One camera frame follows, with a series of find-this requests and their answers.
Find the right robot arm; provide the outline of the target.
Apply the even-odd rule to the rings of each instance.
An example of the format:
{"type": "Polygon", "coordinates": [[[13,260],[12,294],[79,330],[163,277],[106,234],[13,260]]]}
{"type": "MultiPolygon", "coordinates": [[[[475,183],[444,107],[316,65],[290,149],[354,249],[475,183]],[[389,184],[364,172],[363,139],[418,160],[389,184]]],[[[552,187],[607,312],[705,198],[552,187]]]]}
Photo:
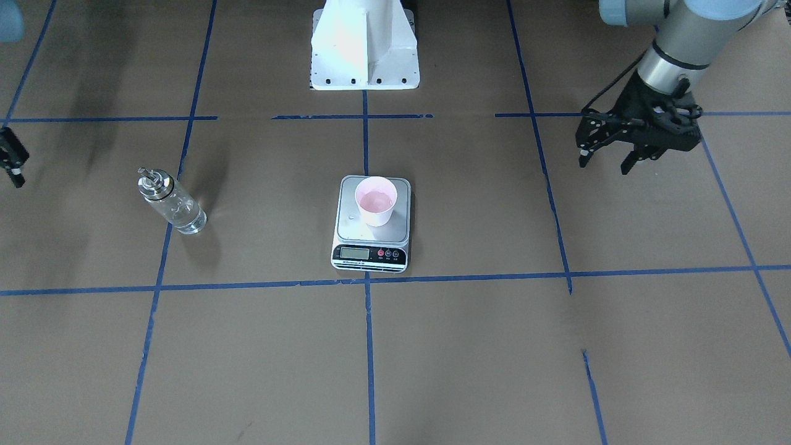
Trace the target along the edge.
{"type": "MultiPolygon", "coordinates": [[[[23,17],[16,1],[1,1],[1,41],[11,43],[23,37],[23,17]]],[[[1,129],[1,164],[15,188],[25,185],[23,166],[30,158],[28,150],[14,133],[3,124],[1,129]]]]}

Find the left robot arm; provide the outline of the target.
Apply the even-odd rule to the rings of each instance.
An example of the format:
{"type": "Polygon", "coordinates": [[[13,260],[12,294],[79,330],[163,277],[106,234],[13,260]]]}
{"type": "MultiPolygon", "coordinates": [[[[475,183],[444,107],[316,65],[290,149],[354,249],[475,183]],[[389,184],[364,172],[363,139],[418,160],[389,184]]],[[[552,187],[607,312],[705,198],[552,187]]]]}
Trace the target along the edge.
{"type": "Polygon", "coordinates": [[[701,143],[703,109],[693,90],[737,32],[777,6],[775,1],[601,1],[605,23],[656,27],[649,48],[622,71],[628,78],[613,107],[581,111],[575,143],[585,168],[597,150],[615,142],[633,148],[621,173],[668,150],[689,152],[701,143]]]}

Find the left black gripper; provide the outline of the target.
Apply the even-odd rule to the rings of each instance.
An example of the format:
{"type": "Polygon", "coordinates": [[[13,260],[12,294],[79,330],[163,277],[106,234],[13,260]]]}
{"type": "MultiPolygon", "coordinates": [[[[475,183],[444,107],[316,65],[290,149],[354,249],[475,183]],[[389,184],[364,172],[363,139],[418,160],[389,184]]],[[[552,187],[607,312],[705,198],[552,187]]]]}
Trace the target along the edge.
{"type": "Polygon", "coordinates": [[[619,95],[611,112],[581,110],[581,121],[576,130],[576,146],[580,150],[578,164],[585,168],[597,150],[610,145],[626,135],[624,143],[632,144],[627,157],[620,165],[622,175],[627,175],[638,163],[657,160],[667,147],[648,141],[651,110],[647,99],[654,88],[645,84],[638,73],[633,73],[619,95]]]}

